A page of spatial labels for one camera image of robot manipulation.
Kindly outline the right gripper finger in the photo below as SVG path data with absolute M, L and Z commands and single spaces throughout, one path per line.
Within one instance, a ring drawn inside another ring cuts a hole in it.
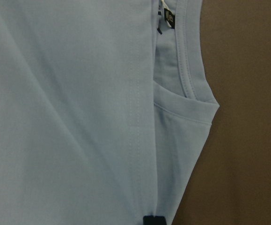
M 143 217 L 143 225 L 166 225 L 164 216 L 146 215 Z

